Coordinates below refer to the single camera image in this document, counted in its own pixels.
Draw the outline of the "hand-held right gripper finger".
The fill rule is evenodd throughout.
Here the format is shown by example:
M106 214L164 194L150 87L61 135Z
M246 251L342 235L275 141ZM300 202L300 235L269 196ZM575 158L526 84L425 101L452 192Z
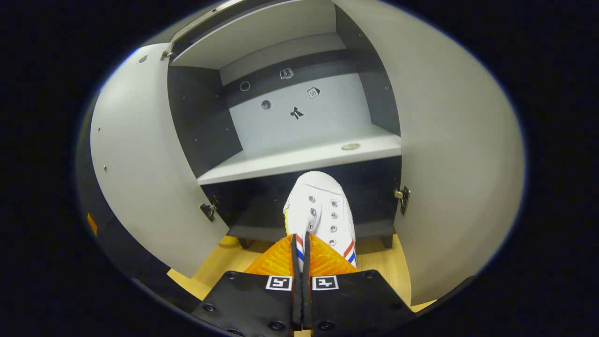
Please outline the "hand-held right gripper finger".
M304 238L303 326L314 337L391 337L416 313L377 270L356 271L327 243Z
M292 234L246 272L223 273L192 316L224 336L291 337L302 325L301 282Z

